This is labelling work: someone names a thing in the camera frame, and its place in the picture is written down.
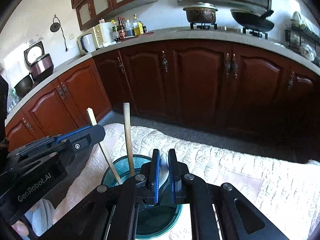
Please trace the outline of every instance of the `gas stove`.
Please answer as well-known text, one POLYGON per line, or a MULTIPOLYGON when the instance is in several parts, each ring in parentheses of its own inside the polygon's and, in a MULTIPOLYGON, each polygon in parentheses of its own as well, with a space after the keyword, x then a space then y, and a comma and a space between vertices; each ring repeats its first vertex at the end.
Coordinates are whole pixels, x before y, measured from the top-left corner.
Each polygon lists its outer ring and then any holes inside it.
POLYGON ((190 23, 190 29, 191 30, 225 31, 225 32, 241 33, 241 34, 246 34, 249 36, 264 38, 266 40, 268 39, 268 34, 264 33, 264 32, 250 30, 245 27, 243 27, 243 28, 229 28, 226 26, 218 26, 216 23, 215 24, 190 23))

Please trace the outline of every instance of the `person's hand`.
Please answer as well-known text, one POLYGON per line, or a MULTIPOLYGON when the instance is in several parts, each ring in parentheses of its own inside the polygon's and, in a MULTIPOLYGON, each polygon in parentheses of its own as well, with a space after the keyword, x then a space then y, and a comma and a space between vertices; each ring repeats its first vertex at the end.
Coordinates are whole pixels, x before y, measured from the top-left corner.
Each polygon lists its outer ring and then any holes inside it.
MULTIPOLYGON (((32 206, 32 208, 30 208, 29 210, 31 212, 35 212, 37 210, 39 206, 39 202, 37 202, 36 204, 34 204, 32 206)), ((12 228, 20 235, 20 236, 27 236, 29 235, 29 230, 27 228, 27 226, 20 220, 18 220, 17 222, 15 222, 12 225, 12 228)))
POLYGON ((12 225, 12 228, 20 235, 20 236, 27 236, 29 235, 29 230, 27 226, 20 220, 15 222, 15 224, 12 225))

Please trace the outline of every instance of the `stove burner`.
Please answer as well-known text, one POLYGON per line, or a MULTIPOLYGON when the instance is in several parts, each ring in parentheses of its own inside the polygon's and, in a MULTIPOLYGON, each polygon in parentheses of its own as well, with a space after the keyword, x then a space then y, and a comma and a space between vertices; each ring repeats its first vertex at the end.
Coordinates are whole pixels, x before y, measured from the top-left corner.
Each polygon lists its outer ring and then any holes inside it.
MULTIPOLYGON (((196 23, 190 23, 190 29, 193 30, 194 29, 194 25, 196 25, 196 23)), ((213 25, 213 29, 214 30, 217 30, 218 29, 218 26, 217 24, 211 24, 213 25)), ((200 30, 210 30, 211 29, 211 25, 206 25, 205 23, 201 23, 201 25, 197 25, 197 29, 200 29, 200 30)))
POLYGON ((252 36, 262 38, 262 35, 264 34, 264 38, 266 40, 268 39, 268 33, 254 31, 254 30, 250 30, 250 29, 247 29, 247 28, 243 27, 243 33, 246 33, 246 30, 248 30, 249 34, 252 34, 252 36))

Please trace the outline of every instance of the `countertop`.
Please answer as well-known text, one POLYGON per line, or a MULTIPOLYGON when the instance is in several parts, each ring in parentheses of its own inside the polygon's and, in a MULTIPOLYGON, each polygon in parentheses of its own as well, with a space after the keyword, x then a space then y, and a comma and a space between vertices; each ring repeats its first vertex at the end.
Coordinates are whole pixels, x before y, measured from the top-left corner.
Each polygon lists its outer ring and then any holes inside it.
POLYGON ((168 28, 162 30, 155 30, 153 34, 150 35, 141 35, 137 38, 130 39, 127 41, 122 41, 114 45, 110 45, 108 47, 98 49, 92 53, 89 53, 85 56, 76 56, 73 59, 70 59, 63 64, 57 66, 53 70, 53 74, 42 81, 39 85, 33 88, 8 114, 7 119, 5 120, 5 125, 14 117, 14 115, 21 109, 21 107, 33 96, 35 95, 41 88, 45 85, 50 83, 53 79, 57 78, 65 71, 69 70, 70 68, 78 65, 79 63, 99 55, 101 53, 105 53, 107 51, 111 51, 114 49, 120 49, 123 47, 136 45, 145 42, 152 42, 152 41, 165 41, 165 40, 176 40, 176 39, 209 39, 209 40, 219 40, 219 41, 231 41, 242 43, 246 45, 251 45, 255 47, 259 47, 262 49, 266 49, 275 53, 278 53, 282 56, 290 58, 302 65, 306 68, 312 70, 314 73, 320 76, 320 68, 304 58, 303 56, 293 52, 290 49, 278 44, 274 41, 265 40, 253 36, 248 36, 241 33, 232 33, 226 31, 207 31, 207 30, 190 30, 188 27, 181 27, 181 28, 168 28))

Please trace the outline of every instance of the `microwave oven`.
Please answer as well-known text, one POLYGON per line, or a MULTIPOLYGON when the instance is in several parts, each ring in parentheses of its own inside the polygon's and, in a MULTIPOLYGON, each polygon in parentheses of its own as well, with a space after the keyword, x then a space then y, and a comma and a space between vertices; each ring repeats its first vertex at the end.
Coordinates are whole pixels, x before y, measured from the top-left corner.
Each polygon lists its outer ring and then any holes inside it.
POLYGON ((99 23, 98 25, 90 28, 89 30, 81 34, 77 38, 81 54, 84 55, 85 51, 81 46, 80 38, 88 33, 92 34, 93 42, 96 49, 104 47, 104 43, 110 44, 114 42, 112 26, 113 26, 113 23, 111 22, 99 23))

